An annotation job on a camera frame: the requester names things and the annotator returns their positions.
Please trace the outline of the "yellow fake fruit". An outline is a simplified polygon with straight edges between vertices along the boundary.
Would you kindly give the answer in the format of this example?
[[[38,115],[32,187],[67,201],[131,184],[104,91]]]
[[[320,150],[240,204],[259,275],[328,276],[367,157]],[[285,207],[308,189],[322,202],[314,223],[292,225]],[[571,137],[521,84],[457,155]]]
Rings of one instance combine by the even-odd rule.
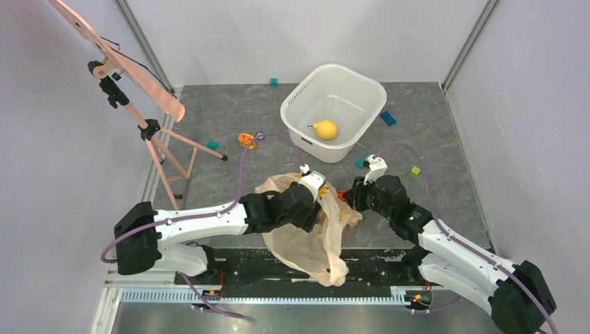
[[[313,130],[315,130],[317,136],[320,139],[323,139],[326,141],[334,139],[338,133],[338,127],[337,127],[336,123],[333,122],[332,120],[327,120],[327,119],[321,120],[321,121],[314,123],[313,125],[308,125],[308,127],[313,128]]]

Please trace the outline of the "cream banana print plastic bag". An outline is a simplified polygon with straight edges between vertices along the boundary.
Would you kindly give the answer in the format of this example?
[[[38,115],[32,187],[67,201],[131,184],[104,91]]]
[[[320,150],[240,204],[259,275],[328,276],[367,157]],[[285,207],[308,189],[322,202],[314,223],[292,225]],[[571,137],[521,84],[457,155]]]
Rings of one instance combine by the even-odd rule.
[[[342,253],[342,235],[362,220],[362,214],[337,197],[331,183],[319,191],[319,220],[310,232],[291,223],[262,238],[271,253],[288,267],[308,274],[324,287],[344,284],[349,272]]]

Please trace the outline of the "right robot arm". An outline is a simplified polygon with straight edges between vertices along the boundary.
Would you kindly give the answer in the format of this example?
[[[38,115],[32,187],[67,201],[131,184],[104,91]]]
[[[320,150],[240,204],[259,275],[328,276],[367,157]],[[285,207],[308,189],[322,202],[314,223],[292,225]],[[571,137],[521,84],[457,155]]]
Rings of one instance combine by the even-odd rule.
[[[557,305],[535,264],[516,264],[462,237],[411,202],[397,176],[374,182],[357,177],[342,198],[358,212],[386,218],[398,237],[414,245],[402,260],[409,278],[440,285],[479,306],[503,333],[536,333],[544,324],[556,330],[550,317]]]

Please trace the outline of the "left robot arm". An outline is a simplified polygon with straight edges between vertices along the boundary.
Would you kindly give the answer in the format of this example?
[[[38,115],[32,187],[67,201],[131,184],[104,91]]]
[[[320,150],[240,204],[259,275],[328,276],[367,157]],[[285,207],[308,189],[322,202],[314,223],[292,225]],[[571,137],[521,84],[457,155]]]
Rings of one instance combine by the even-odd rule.
[[[189,241],[268,233],[284,225],[309,232],[317,222],[318,197],[318,186],[295,182],[283,192],[249,193],[237,204],[218,207],[167,211],[139,202],[113,229],[117,271],[130,276],[161,269],[198,276],[212,269],[214,256],[211,248],[188,246]]]

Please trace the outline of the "yellow orange toy cylinder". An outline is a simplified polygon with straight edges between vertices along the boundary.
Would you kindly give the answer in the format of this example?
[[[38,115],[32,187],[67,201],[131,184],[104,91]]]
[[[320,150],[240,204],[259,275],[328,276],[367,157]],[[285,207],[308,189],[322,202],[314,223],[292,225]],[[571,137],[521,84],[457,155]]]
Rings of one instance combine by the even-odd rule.
[[[241,133],[238,135],[238,141],[242,147],[249,150],[254,149],[256,146],[255,137],[249,133]]]

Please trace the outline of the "teal flat rectangular block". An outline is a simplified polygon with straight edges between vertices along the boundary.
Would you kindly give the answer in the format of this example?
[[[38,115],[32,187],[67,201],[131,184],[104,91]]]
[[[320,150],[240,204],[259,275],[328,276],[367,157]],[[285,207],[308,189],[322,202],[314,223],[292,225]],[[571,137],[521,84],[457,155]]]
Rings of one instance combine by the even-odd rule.
[[[366,156],[364,156],[363,158],[359,159],[356,161],[356,166],[359,169],[363,169],[365,167],[364,162],[367,160],[368,157],[370,157],[371,155],[368,154]]]

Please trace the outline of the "teal wedge block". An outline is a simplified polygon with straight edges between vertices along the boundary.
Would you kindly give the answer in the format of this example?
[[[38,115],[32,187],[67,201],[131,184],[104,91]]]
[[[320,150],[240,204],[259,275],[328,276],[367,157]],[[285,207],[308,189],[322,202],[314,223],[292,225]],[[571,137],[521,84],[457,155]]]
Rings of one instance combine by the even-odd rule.
[[[210,150],[215,150],[217,148],[219,148],[219,143],[216,141],[210,141],[206,144],[206,147],[209,148]]]

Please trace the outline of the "white plastic basin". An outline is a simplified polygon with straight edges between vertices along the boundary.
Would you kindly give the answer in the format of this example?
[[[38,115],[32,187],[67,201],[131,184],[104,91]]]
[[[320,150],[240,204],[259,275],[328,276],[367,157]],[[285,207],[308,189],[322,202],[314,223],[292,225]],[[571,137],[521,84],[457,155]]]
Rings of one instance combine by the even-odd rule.
[[[387,99],[381,83],[343,65],[325,64],[314,69],[285,98],[280,117],[293,143],[333,164],[348,155],[378,118]],[[323,120],[335,123],[335,138],[324,140],[313,130],[312,125]]]

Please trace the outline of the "blue lego brick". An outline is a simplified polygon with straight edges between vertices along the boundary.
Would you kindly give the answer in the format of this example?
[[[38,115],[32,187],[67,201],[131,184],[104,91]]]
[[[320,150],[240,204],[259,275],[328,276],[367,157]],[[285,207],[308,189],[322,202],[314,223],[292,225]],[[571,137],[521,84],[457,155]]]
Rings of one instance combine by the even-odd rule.
[[[395,125],[397,123],[397,121],[395,120],[395,118],[388,111],[381,112],[380,113],[380,117],[390,127],[393,126],[393,125]]]

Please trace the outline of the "green cube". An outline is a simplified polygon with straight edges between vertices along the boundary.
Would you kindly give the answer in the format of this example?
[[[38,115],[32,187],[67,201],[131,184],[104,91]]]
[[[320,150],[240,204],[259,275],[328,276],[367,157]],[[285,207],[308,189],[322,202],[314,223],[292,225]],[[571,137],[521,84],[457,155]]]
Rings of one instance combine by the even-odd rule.
[[[421,168],[419,168],[417,166],[413,166],[410,170],[410,175],[413,177],[417,177],[421,172],[422,172]]]

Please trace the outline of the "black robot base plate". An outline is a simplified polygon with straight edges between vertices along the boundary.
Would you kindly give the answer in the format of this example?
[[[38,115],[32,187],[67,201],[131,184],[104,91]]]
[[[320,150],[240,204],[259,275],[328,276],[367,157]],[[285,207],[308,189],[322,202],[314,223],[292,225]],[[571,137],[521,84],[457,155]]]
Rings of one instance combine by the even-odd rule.
[[[217,248],[211,269],[189,280],[221,287],[224,297],[321,298],[385,297],[391,287],[425,291],[433,287],[409,267],[406,249],[350,248],[341,256],[348,268],[344,284],[324,287],[310,275],[283,264],[262,248]]]

